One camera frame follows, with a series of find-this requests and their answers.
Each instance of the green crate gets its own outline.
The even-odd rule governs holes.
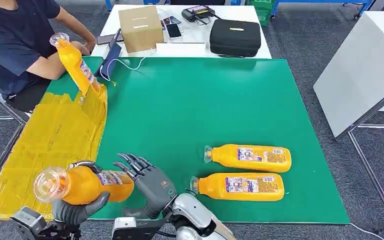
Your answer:
[[[269,24],[270,16],[272,15],[272,9],[256,7],[255,11],[261,26],[267,26]]]
[[[256,8],[272,9],[276,0],[248,0],[249,5]]]

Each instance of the robotic hand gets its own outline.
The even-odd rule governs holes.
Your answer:
[[[70,164],[69,168],[77,166],[89,167],[96,174],[102,171],[92,161],[79,161]],[[26,206],[9,219],[23,240],[78,240],[80,224],[103,208],[109,198],[110,193],[104,191],[95,201],[85,205],[71,205],[59,199],[52,203],[54,220],[48,224],[42,215]]]
[[[198,199],[188,193],[177,195],[164,172],[143,157],[119,153],[128,165],[115,162],[133,180],[146,198],[144,208],[126,208],[127,217],[118,217],[112,229],[113,240],[150,240],[155,234],[177,240],[235,240],[232,232]],[[162,213],[162,218],[155,220]],[[176,235],[159,231],[164,223],[176,228]]]

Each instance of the cardboard box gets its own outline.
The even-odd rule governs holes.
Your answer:
[[[164,43],[157,7],[121,10],[118,15],[128,53],[155,49],[157,43]]]

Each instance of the green mat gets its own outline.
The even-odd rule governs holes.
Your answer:
[[[121,58],[137,66],[140,58]],[[94,71],[100,57],[85,57]],[[281,173],[284,198],[276,202],[198,199],[222,221],[349,224],[294,78],[283,59],[146,58],[138,71],[116,62],[108,87],[108,115],[96,163],[116,169],[119,152],[147,158],[182,193],[191,176],[252,172],[204,163],[204,146],[224,144],[290,149],[292,167]],[[66,74],[49,92],[70,93]],[[135,190],[123,203],[108,203],[93,219],[121,217],[123,206],[142,207]]]

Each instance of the bottle cap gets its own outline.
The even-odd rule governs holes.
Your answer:
[[[189,189],[196,194],[200,193],[200,180],[196,176],[192,176],[190,178],[190,186]]]
[[[58,32],[50,37],[49,42],[57,49],[64,48],[70,43],[70,37],[67,33]]]
[[[204,148],[204,162],[207,164],[213,161],[213,148],[206,145]]]
[[[34,181],[34,195],[40,201],[50,204],[66,195],[68,183],[68,175],[63,168],[46,168],[37,175]]]

